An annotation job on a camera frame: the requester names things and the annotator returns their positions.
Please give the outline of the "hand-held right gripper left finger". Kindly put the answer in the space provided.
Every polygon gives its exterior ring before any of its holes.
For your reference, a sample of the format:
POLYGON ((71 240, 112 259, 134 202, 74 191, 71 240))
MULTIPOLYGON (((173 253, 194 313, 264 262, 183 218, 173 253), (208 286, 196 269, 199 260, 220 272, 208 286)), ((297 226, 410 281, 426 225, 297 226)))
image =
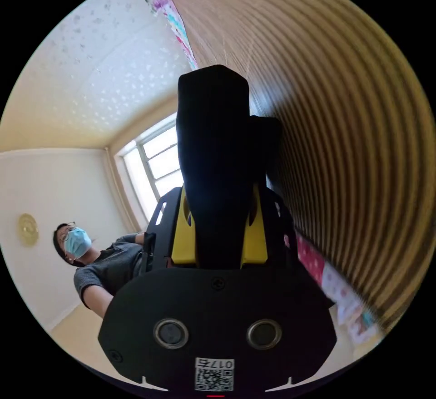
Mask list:
POLYGON ((171 259, 176 266, 195 266, 197 264, 195 223, 184 187, 181 190, 177 212, 171 259))

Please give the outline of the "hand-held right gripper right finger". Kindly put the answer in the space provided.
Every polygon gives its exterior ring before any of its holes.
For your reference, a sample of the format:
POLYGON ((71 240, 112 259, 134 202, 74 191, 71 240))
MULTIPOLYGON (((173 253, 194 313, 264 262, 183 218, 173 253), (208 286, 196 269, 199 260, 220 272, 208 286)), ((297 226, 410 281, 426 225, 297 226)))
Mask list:
POLYGON ((258 185, 254 184, 251 206, 244 228, 240 268, 263 266, 267 260, 268 250, 263 223, 261 198, 258 185))

